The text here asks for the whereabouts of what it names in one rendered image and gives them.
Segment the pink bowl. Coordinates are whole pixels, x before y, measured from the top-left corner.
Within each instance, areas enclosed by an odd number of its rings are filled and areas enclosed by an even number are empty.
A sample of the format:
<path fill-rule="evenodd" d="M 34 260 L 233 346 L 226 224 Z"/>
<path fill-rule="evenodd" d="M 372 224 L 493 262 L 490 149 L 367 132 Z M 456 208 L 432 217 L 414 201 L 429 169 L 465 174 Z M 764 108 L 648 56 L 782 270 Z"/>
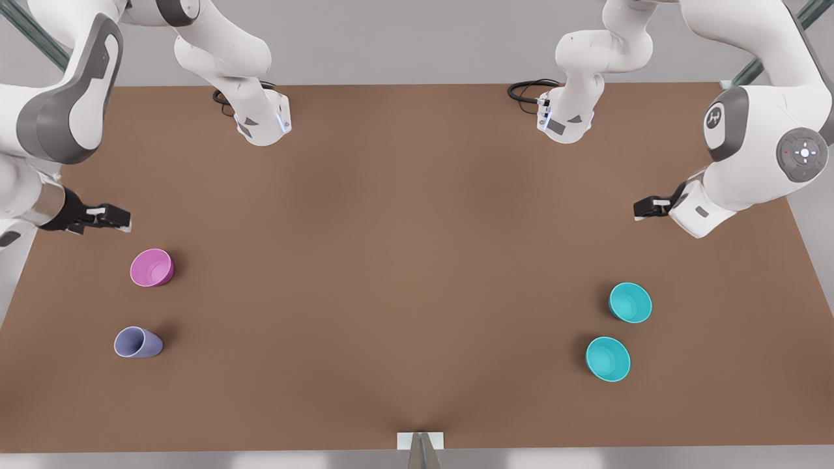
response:
<path fill-rule="evenodd" d="M 130 279 L 135 285 L 142 287 L 167 284 L 174 273 L 175 264 L 169 252 L 158 248 L 138 253 L 129 267 Z"/>

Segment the teal bowl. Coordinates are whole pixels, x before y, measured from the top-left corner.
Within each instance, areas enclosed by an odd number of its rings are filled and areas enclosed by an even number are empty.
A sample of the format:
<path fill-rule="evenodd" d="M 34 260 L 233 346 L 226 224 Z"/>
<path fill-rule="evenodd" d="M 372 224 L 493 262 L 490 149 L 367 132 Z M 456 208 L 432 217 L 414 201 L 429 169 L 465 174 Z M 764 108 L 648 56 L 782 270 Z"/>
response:
<path fill-rule="evenodd" d="M 625 345 L 612 337 L 597 337 L 586 348 L 586 366 L 602 381 L 625 379 L 631 370 L 631 357 Z"/>
<path fill-rule="evenodd" d="M 640 285 L 623 282 L 612 288 L 608 297 L 611 315 L 630 324 L 647 320 L 652 314 L 652 298 Z"/>

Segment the lavender blue cup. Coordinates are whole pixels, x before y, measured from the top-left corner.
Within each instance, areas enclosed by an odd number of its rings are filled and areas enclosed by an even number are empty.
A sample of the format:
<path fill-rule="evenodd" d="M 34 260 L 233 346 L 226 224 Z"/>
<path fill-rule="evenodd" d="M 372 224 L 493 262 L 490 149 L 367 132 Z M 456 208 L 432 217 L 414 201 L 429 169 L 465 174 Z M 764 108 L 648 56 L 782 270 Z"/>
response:
<path fill-rule="evenodd" d="M 149 330 L 129 326 L 114 339 L 115 353 L 122 358 L 150 358 L 163 350 L 164 342 Z"/>

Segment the silver frame post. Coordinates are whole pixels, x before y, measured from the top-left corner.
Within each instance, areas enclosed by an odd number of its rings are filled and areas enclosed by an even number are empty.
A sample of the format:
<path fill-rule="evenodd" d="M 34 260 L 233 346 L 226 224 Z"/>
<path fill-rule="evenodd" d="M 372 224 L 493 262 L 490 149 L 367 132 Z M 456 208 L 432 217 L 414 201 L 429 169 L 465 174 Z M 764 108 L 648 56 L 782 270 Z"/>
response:
<path fill-rule="evenodd" d="M 721 13 L 713 21 L 715 39 L 748 51 L 758 62 L 722 82 L 722 89 L 751 84 L 765 72 L 771 85 L 825 86 L 834 95 L 834 80 L 821 65 L 801 21 L 783 0 L 719 0 L 719 8 Z"/>
<path fill-rule="evenodd" d="M 61 72 L 66 71 L 70 54 L 16 0 L 0 0 L 0 16 L 11 23 Z"/>
<path fill-rule="evenodd" d="M 407 469 L 442 469 L 437 450 L 444 450 L 444 433 L 398 433 L 397 450 L 408 450 Z"/>

